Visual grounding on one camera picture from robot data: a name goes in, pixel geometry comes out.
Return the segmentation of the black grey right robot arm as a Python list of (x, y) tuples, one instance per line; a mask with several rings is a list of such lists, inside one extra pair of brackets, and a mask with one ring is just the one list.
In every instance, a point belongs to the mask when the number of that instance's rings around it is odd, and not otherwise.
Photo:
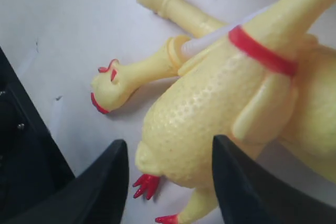
[[(215, 199), (225, 223), (335, 223), (335, 208), (268, 173), (226, 136), (213, 140)], [(124, 140), (75, 177), (1, 54), (1, 223), (120, 223), (128, 195)]]

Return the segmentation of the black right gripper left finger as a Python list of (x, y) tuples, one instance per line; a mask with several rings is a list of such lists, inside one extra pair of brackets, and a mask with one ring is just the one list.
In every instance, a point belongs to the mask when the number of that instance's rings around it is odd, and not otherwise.
[(120, 223), (128, 186), (128, 147), (115, 140), (64, 189), (8, 223)]

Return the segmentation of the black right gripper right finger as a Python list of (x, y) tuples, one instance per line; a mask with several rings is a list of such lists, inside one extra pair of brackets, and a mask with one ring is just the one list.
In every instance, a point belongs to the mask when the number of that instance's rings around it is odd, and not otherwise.
[(213, 138), (212, 174), (224, 223), (335, 223), (335, 207), (277, 179), (226, 135)]

